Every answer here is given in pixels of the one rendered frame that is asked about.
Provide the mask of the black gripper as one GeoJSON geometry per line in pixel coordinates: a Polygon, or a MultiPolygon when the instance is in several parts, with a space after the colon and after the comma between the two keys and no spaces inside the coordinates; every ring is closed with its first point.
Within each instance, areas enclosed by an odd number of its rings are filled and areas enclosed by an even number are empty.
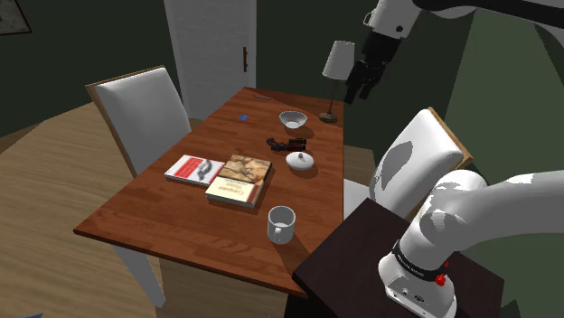
{"type": "Polygon", "coordinates": [[[392,60],[400,46],[400,39],[369,31],[362,46],[361,60],[355,62],[346,80],[347,87],[343,102],[351,105],[357,92],[359,98],[367,99],[371,90],[379,83],[387,64],[392,60]]]}

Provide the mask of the table lamp with white shade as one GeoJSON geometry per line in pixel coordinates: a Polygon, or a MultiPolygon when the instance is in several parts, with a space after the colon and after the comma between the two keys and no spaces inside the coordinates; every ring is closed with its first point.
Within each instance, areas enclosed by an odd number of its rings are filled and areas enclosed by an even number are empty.
{"type": "Polygon", "coordinates": [[[353,68],[355,43],[348,41],[334,41],[332,49],[327,57],[322,74],[333,83],[329,108],[319,115],[319,119],[325,123],[338,121],[333,114],[332,108],[335,95],[341,81],[347,80],[353,68]]]}

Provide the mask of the white bowl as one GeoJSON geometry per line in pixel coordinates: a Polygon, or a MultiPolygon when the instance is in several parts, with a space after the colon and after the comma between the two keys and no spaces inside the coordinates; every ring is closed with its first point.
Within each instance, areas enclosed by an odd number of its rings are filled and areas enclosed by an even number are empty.
{"type": "Polygon", "coordinates": [[[284,111],[279,115],[280,122],[289,129],[297,129],[303,126],[307,116],[297,111],[284,111]]]}

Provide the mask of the white padded wooden chair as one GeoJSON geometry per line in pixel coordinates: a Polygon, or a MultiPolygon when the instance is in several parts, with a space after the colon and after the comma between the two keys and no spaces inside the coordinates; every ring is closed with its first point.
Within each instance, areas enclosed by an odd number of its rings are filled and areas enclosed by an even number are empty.
{"type": "Polygon", "coordinates": [[[437,181],[473,156],[433,108],[420,110],[381,158],[367,186],[343,181],[343,215],[371,199],[412,220],[437,181]]]}
{"type": "Polygon", "coordinates": [[[133,176],[191,132],[183,102],[163,66],[85,86],[133,176]]]}

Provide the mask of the white round lidded dish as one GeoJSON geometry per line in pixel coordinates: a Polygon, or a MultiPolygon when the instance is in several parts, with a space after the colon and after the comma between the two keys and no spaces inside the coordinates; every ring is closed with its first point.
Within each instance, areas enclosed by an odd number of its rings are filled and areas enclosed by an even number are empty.
{"type": "Polygon", "coordinates": [[[294,170],[309,170],[314,165],[313,157],[305,152],[292,152],[286,157],[287,165],[294,170]]]}

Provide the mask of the brown and cream book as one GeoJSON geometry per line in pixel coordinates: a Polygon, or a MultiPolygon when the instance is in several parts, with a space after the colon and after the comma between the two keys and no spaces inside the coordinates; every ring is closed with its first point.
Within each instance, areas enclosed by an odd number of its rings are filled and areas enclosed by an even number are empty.
{"type": "Polygon", "coordinates": [[[208,199],[253,208],[272,163],[233,154],[222,166],[205,192],[208,199]]]}

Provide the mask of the white door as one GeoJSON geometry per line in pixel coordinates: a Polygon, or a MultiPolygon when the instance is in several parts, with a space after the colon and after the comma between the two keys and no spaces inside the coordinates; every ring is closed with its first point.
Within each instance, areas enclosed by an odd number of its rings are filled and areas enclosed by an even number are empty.
{"type": "Polygon", "coordinates": [[[190,117],[204,120],[256,86],[257,0],[164,0],[164,8],[190,117]]]}

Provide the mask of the white mug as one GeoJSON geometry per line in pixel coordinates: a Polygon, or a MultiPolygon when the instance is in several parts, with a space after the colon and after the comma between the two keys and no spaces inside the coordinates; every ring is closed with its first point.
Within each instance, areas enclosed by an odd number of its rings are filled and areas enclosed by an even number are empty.
{"type": "Polygon", "coordinates": [[[294,235],[295,212],[287,206],[276,206],[268,213],[268,238],[272,243],[283,245],[294,235]]]}

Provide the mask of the dark robot stand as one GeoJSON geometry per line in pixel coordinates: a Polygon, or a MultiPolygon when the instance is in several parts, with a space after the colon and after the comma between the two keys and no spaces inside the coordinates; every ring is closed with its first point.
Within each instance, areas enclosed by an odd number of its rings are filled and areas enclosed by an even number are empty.
{"type": "MultiPolygon", "coordinates": [[[[408,226],[365,199],[293,272],[313,300],[314,318],[418,318],[385,295],[378,273],[380,259],[408,226]]],[[[503,279],[458,252],[448,264],[456,318],[499,318],[503,279]]]]}

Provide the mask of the red and white book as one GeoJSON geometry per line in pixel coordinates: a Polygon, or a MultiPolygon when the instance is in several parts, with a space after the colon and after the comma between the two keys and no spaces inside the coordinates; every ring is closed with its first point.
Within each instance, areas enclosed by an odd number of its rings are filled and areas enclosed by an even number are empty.
{"type": "Polygon", "coordinates": [[[223,165],[224,162],[185,154],[164,176],[170,180],[209,186],[223,165]]]}

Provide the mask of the brown wooden table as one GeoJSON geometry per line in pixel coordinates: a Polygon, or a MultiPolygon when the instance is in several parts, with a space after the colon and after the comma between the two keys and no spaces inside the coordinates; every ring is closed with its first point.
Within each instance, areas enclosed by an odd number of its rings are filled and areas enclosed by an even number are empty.
{"type": "Polygon", "coordinates": [[[244,88],[213,112],[75,229],[82,237],[219,275],[302,296],[296,267],[343,219],[343,124],[319,114],[330,101],[264,89],[244,88]],[[262,95],[273,99],[254,98],[262,95]],[[284,111],[305,114],[305,124],[285,127],[284,111]],[[247,120],[239,120],[242,115],[247,120]],[[314,159],[309,170],[291,169],[292,152],[272,151],[266,140],[304,138],[314,159]],[[208,199],[201,186],[165,179],[185,154],[226,161],[242,154],[272,163],[253,208],[208,199]],[[286,244],[268,238],[268,213],[287,206],[296,214],[286,244]]]}

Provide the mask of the framed wall picture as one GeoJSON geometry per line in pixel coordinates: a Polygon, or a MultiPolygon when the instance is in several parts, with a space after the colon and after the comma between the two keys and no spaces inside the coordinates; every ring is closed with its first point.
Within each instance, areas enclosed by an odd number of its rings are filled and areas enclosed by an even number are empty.
{"type": "Polygon", "coordinates": [[[0,0],[0,35],[31,31],[17,0],[0,0]]]}

